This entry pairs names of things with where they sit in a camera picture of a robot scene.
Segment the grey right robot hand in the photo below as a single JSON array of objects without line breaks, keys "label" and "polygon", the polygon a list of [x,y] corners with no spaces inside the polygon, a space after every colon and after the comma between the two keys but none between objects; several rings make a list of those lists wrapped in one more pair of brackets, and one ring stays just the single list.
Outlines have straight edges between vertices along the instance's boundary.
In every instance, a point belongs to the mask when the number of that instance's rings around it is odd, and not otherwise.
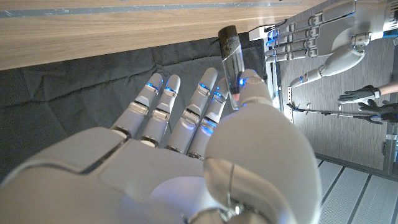
[{"label": "grey right robot hand", "polygon": [[246,73],[243,106],[204,160],[105,128],[60,141],[1,184],[2,223],[317,223],[322,188],[306,137]]}]

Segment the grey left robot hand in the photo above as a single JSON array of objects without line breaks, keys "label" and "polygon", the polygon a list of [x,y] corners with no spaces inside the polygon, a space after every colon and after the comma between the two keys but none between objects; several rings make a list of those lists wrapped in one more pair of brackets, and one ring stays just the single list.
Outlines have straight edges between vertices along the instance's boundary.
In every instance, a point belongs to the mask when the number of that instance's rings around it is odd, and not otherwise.
[{"label": "grey left robot hand", "polygon": [[295,78],[297,87],[344,72],[365,56],[372,40],[383,37],[392,1],[341,1],[314,15],[269,32],[266,61],[326,56],[323,65]]}]

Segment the black gloved person hand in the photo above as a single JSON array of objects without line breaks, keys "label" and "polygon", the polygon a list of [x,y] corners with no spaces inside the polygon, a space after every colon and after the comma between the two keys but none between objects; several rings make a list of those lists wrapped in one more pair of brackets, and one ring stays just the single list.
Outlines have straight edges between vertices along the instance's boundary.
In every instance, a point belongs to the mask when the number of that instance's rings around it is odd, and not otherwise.
[{"label": "black gloved person hand", "polygon": [[374,100],[368,100],[367,103],[358,103],[358,106],[360,111],[376,113],[383,121],[397,125],[397,103],[378,106]]},{"label": "black gloved person hand", "polygon": [[348,103],[368,103],[368,100],[374,100],[381,96],[378,88],[372,85],[364,86],[358,90],[346,91],[343,95],[338,97],[341,104]]}]

